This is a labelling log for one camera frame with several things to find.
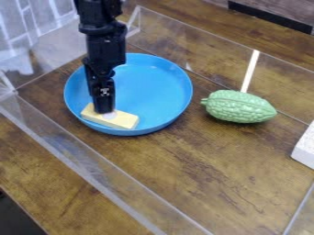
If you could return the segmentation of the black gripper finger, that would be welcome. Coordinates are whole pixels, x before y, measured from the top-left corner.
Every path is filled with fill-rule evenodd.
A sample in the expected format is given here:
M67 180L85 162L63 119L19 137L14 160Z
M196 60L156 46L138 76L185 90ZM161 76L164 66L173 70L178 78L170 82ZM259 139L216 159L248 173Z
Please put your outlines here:
M96 111L100 114L112 113L116 107L116 83L113 73L98 77L93 86Z
M85 64L85 70L86 70L86 80L88 80L88 86L89 86L89 92L90 92L90 96L93 97L93 100L96 102L96 97L97 97L97 77L96 77L96 73L93 71L92 66L89 65L89 63Z

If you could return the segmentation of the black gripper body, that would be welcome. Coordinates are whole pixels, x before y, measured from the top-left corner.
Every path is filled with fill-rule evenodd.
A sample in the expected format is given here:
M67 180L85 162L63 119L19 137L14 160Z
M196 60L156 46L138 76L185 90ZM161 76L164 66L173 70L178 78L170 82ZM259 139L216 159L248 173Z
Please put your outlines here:
M124 14L122 0L74 0L86 35L88 58L84 63L98 75L109 75L126 63L128 26L117 18Z

